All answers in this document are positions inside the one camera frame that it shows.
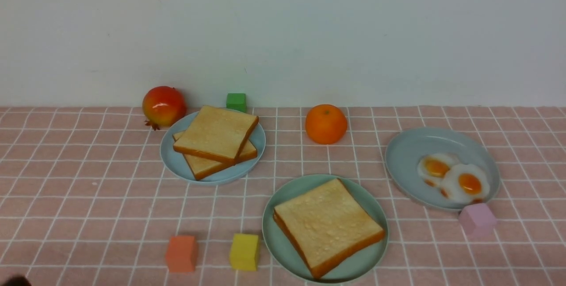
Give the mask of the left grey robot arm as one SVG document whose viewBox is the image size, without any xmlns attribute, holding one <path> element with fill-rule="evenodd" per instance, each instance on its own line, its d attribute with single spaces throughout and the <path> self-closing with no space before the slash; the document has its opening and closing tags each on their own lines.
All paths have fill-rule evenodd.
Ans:
<svg viewBox="0 0 566 286">
<path fill-rule="evenodd" d="M 2 282 L 1 286 L 31 286 L 31 284 L 24 275 L 14 275 Z"/>
</svg>

